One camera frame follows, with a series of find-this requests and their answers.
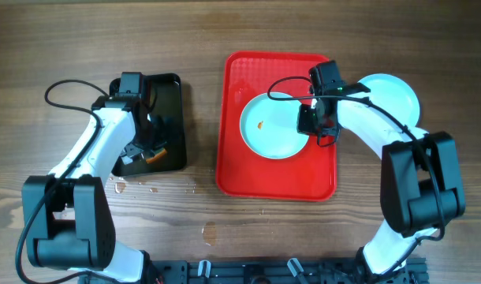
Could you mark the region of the light blue plate top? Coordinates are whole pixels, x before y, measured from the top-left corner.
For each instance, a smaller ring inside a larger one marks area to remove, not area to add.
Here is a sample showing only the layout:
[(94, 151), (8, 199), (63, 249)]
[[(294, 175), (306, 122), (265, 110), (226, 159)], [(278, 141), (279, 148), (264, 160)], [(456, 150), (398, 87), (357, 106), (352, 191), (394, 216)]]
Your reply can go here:
[(302, 103), (291, 95), (274, 92), (251, 99), (240, 115), (240, 134), (244, 143), (267, 159), (287, 159), (299, 153), (309, 135), (297, 131)]

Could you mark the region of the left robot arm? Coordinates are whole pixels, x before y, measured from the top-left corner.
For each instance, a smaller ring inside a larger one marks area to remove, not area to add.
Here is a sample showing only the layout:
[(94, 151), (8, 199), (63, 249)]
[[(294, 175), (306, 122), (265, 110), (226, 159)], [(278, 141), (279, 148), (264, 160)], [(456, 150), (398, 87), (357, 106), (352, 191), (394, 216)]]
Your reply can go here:
[(102, 107), (71, 152), (52, 171), (31, 176), (22, 188), (24, 229), (15, 255), (21, 281), (22, 256), (34, 267), (69, 271), (70, 278), (108, 283), (160, 283), (147, 252), (116, 239), (104, 185), (124, 148), (151, 134), (147, 108)]

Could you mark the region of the black water tray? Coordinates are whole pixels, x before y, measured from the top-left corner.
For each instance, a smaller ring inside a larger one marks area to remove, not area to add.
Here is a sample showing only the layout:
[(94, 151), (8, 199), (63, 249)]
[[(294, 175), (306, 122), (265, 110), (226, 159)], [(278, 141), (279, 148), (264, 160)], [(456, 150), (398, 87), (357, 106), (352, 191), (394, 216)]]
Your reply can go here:
[(117, 177), (175, 171), (184, 168), (187, 163), (181, 79), (174, 73), (145, 76), (151, 92), (148, 116), (162, 116), (169, 133), (169, 142), (164, 146), (167, 154), (151, 164), (144, 160), (148, 151), (142, 151), (128, 165), (119, 157), (112, 169), (112, 174)]

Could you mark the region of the orange green scrub sponge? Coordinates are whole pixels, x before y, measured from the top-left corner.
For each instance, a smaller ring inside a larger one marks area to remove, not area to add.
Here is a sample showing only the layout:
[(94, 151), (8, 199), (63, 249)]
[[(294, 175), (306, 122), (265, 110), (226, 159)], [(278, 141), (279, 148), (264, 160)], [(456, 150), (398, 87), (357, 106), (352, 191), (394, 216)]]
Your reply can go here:
[(147, 155), (145, 155), (144, 160), (147, 164), (155, 163), (166, 154), (167, 150), (165, 148), (159, 148), (155, 151), (149, 151)]

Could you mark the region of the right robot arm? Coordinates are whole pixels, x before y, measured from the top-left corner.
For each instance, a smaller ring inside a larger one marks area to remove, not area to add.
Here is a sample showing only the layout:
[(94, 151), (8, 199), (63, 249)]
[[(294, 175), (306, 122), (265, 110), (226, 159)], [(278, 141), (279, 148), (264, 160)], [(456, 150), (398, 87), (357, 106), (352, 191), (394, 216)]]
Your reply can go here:
[(406, 272), (422, 243), (440, 241), (446, 226), (465, 211), (454, 139), (417, 127), (415, 95), (357, 92), (314, 99), (299, 109), (299, 123), (313, 129), (318, 116), (356, 134), (381, 159), (380, 204), (384, 220), (359, 248), (344, 275), (357, 283), (391, 280)]

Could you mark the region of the red plastic tray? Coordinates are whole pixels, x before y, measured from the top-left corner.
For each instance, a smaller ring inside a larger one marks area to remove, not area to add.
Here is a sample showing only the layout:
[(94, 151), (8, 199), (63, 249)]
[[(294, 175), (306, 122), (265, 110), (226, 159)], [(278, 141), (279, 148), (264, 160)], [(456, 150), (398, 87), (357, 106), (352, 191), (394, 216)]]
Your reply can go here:
[(337, 148), (327, 138), (321, 148), (311, 136), (304, 148), (287, 159), (267, 159), (253, 152), (241, 137), (241, 112), (281, 78), (280, 92), (304, 96), (309, 84), (301, 78), (326, 62), (321, 54), (242, 50), (225, 63), (222, 111), (218, 132), (216, 183), (231, 196), (278, 200), (324, 201), (337, 188)]

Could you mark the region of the light blue plate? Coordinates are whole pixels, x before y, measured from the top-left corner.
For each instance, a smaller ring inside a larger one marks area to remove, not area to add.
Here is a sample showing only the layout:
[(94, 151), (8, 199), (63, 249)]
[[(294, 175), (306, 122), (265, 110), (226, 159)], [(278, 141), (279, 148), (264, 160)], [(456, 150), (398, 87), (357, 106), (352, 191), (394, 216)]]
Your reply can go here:
[(244, 143), (267, 159), (287, 159), (299, 153), (309, 135), (297, 131), (302, 103), (291, 95), (274, 92), (251, 99), (240, 115), (240, 134)]
[(416, 93), (399, 77), (376, 73), (359, 80), (371, 90), (369, 97), (373, 104), (388, 111), (399, 122), (417, 126), (420, 117), (420, 104)]

